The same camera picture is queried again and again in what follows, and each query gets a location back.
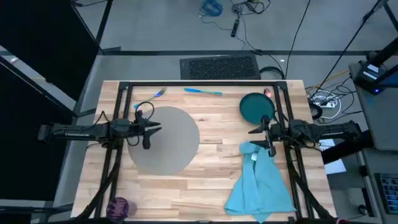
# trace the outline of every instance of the gray circular mat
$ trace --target gray circular mat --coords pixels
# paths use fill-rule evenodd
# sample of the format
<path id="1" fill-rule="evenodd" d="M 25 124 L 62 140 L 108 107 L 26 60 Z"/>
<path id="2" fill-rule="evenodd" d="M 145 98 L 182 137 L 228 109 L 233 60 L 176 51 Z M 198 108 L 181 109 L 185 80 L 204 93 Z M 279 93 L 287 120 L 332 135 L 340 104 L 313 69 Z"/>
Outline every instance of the gray circular mat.
<path id="1" fill-rule="evenodd" d="M 143 117 L 147 118 L 150 113 L 145 112 Z M 184 169 L 199 148 L 199 129 L 193 118 L 183 110 L 163 106 L 155 109 L 150 120 L 162 127 L 150 137 L 150 149 L 144 149 L 141 142 L 128 146 L 137 168 L 155 175 L 170 175 Z"/>

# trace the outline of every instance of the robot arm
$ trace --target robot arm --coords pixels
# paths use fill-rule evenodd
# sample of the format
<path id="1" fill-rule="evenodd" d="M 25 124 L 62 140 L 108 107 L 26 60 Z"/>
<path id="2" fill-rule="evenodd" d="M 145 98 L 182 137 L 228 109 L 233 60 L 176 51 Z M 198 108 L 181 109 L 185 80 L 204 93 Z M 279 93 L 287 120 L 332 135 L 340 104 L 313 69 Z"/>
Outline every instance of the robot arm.
<path id="1" fill-rule="evenodd" d="M 362 134 L 358 124 L 353 121 L 343 124 L 318 126 L 300 119 L 294 119 L 289 121 L 287 129 L 282 128 L 279 123 L 272 124 L 269 127 L 269 122 L 269 117 L 264 115 L 261 119 L 261 125 L 250 131 L 249 134 L 266 132 L 264 141 L 251 141 L 251 143 L 270 149 L 269 155 L 271 157 L 276 155 L 272 142 L 283 141 L 284 138 L 289 138 L 293 142 L 305 145 L 307 142 L 318 142 L 321 139 L 353 139 L 360 137 Z"/>
<path id="2" fill-rule="evenodd" d="M 67 139 L 76 141 L 98 141 L 103 147 L 114 147 L 118 139 L 143 136 L 144 149 L 150 148 L 150 136 L 162 128 L 147 129 L 160 125 L 142 117 L 142 111 L 135 113 L 136 119 L 130 122 L 128 119 L 116 119 L 103 124 L 91 126 L 74 125 L 41 125 L 37 139 L 39 141 L 52 141 Z"/>

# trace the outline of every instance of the teal plate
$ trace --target teal plate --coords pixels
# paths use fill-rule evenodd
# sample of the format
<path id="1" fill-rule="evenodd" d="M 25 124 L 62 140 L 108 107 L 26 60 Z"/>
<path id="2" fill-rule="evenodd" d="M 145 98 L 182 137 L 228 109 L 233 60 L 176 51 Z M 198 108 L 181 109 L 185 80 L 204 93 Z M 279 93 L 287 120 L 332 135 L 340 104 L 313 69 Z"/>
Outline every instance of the teal plate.
<path id="1" fill-rule="evenodd" d="M 274 118 L 275 106 L 270 98 L 262 93 L 250 93 L 239 104 L 243 118 L 252 124 L 261 124 L 262 115 Z"/>

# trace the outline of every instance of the black curtain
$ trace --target black curtain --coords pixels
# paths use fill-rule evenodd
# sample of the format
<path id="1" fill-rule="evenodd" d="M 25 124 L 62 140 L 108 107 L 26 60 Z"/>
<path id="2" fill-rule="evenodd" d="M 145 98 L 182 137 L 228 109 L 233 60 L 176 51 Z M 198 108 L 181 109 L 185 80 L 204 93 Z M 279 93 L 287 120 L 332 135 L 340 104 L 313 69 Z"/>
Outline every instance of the black curtain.
<path id="1" fill-rule="evenodd" d="M 26 83 L 0 57 L 0 198 L 54 200 L 67 142 L 37 140 L 41 124 L 71 124 L 70 111 Z"/>
<path id="2" fill-rule="evenodd" d="M 0 45 L 74 100 L 99 50 L 70 0 L 0 0 Z"/>

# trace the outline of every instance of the white paper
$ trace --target white paper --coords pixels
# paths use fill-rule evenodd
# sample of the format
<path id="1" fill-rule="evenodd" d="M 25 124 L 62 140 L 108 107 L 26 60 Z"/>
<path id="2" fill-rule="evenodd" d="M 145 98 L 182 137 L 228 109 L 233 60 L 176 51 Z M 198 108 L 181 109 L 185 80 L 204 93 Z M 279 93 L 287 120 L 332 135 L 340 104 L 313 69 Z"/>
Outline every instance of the white paper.
<path id="1" fill-rule="evenodd" d="M 327 150 L 331 146 L 335 146 L 335 142 L 332 139 L 319 140 L 319 143 L 320 143 L 319 149 L 321 151 Z M 326 164 L 325 171 L 326 171 L 326 174 L 338 174 L 341 172 L 346 172 L 347 170 L 343 164 L 343 161 L 341 159 L 339 159 L 335 162 Z"/>

